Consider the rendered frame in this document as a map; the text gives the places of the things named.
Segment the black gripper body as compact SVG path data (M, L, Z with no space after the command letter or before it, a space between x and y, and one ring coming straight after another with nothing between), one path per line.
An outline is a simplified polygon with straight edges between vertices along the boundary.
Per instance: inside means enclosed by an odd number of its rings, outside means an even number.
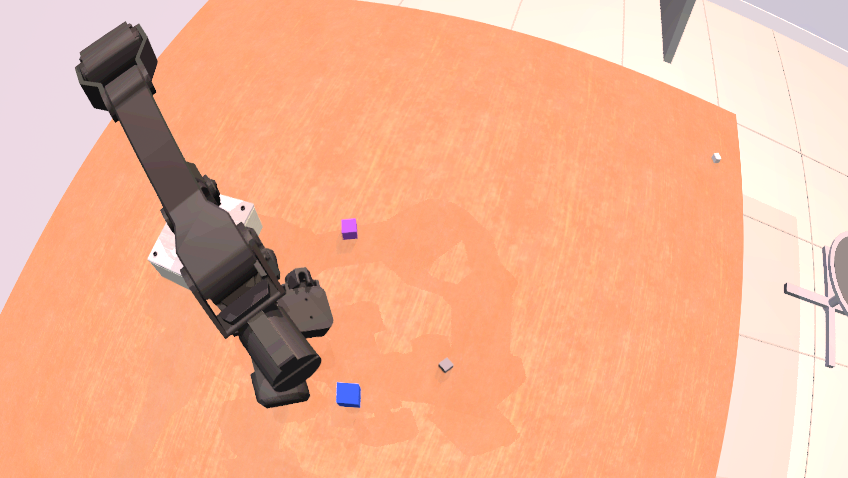
M266 250L268 251L271 256L271 259L273 259L273 261L276 263L277 268L279 269L274 250L270 248L266 248ZM259 271L260 276L263 280L268 277L268 275L258 262L258 259L256 260L254 266ZM292 405L294 403L302 403L305 401L308 402L308 399L310 398L310 392L307 381L303 382L302 384L299 384L299 386L296 386L291 390L285 392L277 392L273 390L272 386L270 385L268 380L263 376L260 370L252 372L252 374L250 375L252 386L255 391L256 401L266 409L289 404Z

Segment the small purple block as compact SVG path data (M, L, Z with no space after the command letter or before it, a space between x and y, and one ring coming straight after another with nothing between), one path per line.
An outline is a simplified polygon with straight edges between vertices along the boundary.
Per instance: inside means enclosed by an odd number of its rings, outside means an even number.
M358 239L356 218L341 219L344 240Z

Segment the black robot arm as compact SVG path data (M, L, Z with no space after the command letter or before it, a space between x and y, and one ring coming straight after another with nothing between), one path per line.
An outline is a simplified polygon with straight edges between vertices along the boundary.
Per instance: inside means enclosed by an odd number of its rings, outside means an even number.
M273 390L299 386L321 365L307 340L333 326L325 290L306 267L281 272L254 228L220 207L217 183L185 161L153 95L157 59L147 34L126 21L80 52L79 83L96 109L124 129L175 235L180 273L227 339L240 342ZM264 280L256 260L268 275ZM206 301L221 312L216 315ZM276 303L276 305L274 304Z

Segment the blue cube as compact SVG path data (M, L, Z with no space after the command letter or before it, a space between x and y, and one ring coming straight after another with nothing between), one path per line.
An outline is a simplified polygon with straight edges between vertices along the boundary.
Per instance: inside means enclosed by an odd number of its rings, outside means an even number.
M338 406L360 408L361 388L359 384L337 382L336 392L336 403Z

